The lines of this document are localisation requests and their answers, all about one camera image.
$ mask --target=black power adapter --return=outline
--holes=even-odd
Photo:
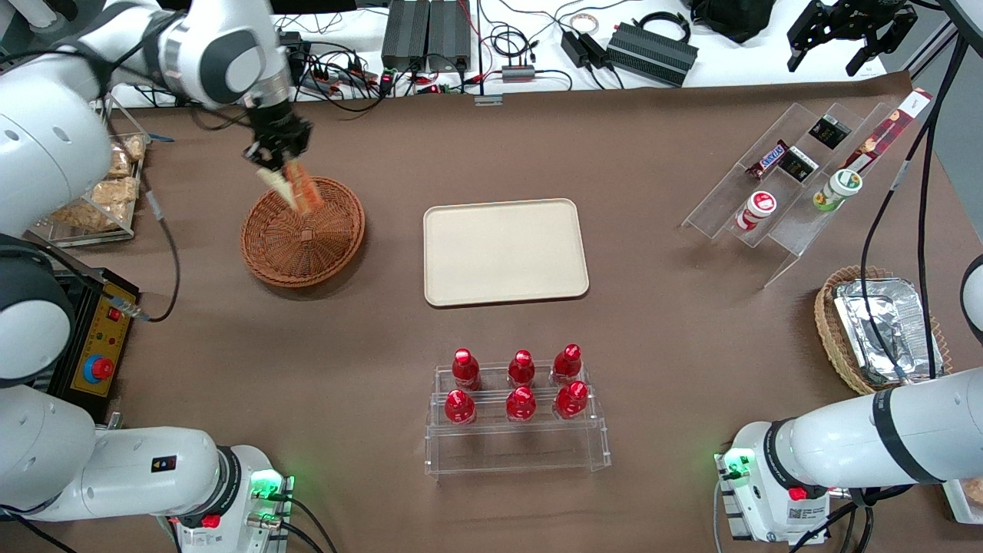
[[[591,63],[587,48],[572,31],[563,32],[563,38],[560,39],[559,45],[562,46],[563,51],[570,57],[570,61],[577,69]]]
[[[587,51],[587,59],[590,60],[591,65],[597,69],[602,67],[610,67],[610,60],[607,58],[607,50],[601,48],[596,40],[589,34],[582,32],[580,34],[580,44],[584,46]]]

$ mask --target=black bag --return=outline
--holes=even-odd
[[[694,24],[703,24],[738,44],[768,26],[775,0],[687,0]]]

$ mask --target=white table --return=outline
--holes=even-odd
[[[505,0],[508,5],[517,10],[542,10],[553,13],[559,6],[565,3],[564,0]],[[582,0],[567,8],[563,13],[570,13],[578,8],[588,6],[605,6],[614,3],[616,0]],[[696,64],[693,66],[684,82],[685,87],[723,87],[741,85],[771,85],[782,83],[826,83],[836,81],[856,81],[877,77],[886,73],[884,65],[879,59],[874,59],[865,64],[853,77],[846,74],[845,67],[850,58],[861,47],[859,41],[835,40],[820,46],[818,49],[809,52],[802,65],[795,73],[789,73],[786,67],[790,50],[785,34],[788,28],[802,12],[808,0],[777,0],[772,11],[770,24],[754,38],[736,44],[725,36],[717,34],[705,26],[691,26],[692,37],[689,43],[699,48]],[[542,15],[517,14],[508,10],[500,0],[482,0],[482,9],[492,21],[506,22],[519,29],[527,36],[542,29],[550,23],[550,19]],[[622,22],[630,23],[632,18],[642,19],[643,16],[651,12],[670,11],[682,13],[689,19],[688,10],[684,8],[680,0],[628,0],[625,3],[606,10],[589,10],[589,13],[596,17],[600,27],[594,33],[594,39],[601,45],[606,46],[607,41],[613,33],[614,26]],[[385,31],[386,16],[381,15],[386,10],[373,8],[372,11],[349,12],[336,16],[321,15],[301,16],[296,23],[291,23],[285,27],[287,31],[300,31],[304,39],[326,40],[337,42],[358,51],[359,55],[368,60],[369,70],[380,73],[382,63],[380,50],[382,48],[382,36]],[[476,0],[471,0],[471,18],[475,26],[478,25],[478,12]],[[302,26],[315,30],[320,24],[326,26],[332,17],[336,24],[332,25],[324,33],[312,33],[303,31]],[[481,31],[487,36],[492,29],[488,21],[481,20]],[[646,25],[646,30],[663,33],[670,37],[680,37],[680,30],[677,26],[667,22],[652,22]],[[540,33],[536,39],[540,44],[535,48],[536,68],[537,69],[557,69],[570,74],[573,80],[574,90],[595,90],[597,85],[591,79],[586,69],[575,69],[570,59],[563,52],[559,45],[562,30],[556,24],[551,29]],[[473,55],[478,50],[478,38],[473,35],[472,52]],[[315,53],[331,49],[328,46],[316,46]],[[488,48],[481,48],[484,59],[485,70],[489,65],[498,69],[507,63],[507,60],[495,54],[490,57]],[[473,64],[473,71],[466,74],[466,77],[477,75],[477,57]],[[617,88],[614,75],[607,70],[596,70],[598,79],[606,88]],[[661,87],[655,81],[645,79],[625,70],[619,70],[618,74],[626,88],[641,87]],[[441,75],[438,79],[441,84],[459,84],[457,75]],[[530,91],[562,91],[566,90],[567,82],[562,75],[550,75],[544,79],[538,77],[531,83],[512,83],[505,84],[501,80],[491,80],[486,84],[485,92],[530,92]],[[351,91],[347,87],[343,89],[346,97],[351,97]],[[398,87],[399,95],[403,94],[405,87]],[[478,93],[478,88],[471,88],[469,92]],[[149,102],[131,88],[120,87],[114,94],[126,106],[147,106]],[[301,94],[299,99],[316,99],[311,96]]]

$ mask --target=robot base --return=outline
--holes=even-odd
[[[724,507],[731,520],[730,531],[737,539],[748,535],[757,541],[787,541],[796,543],[802,534],[826,520],[830,511],[830,496],[819,499],[792,501],[788,491],[775,480],[765,463],[765,433],[768,422],[752,422],[734,437],[727,453],[715,456],[724,495]],[[737,470],[744,475],[724,480]],[[740,514],[743,526],[737,523]],[[809,540],[810,545],[826,541],[826,534]]]
[[[252,446],[233,446],[242,476],[232,507],[215,528],[188,528],[175,524],[183,553],[284,553],[286,535],[280,530],[246,524],[249,515],[276,515],[289,522],[289,503],[280,504],[255,497],[256,492],[274,491],[292,495],[293,477],[273,470],[269,459]]]

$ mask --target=emergency stop button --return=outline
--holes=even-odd
[[[219,515],[205,515],[202,517],[202,528],[218,528],[220,522],[222,517]]]
[[[113,370],[115,368],[116,366],[113,364],[112,359],[97,353],[95,355],[90,355],[88,359],[86,359],[86,365],[83,367],[82,376],[86,378],[86,382],[90,384],[98,384],[113,376]]]
[[[789,488],[788,489],[788,499],[792,501],[802,501],[809,497],[809,493],[805,491],[805,488]]]

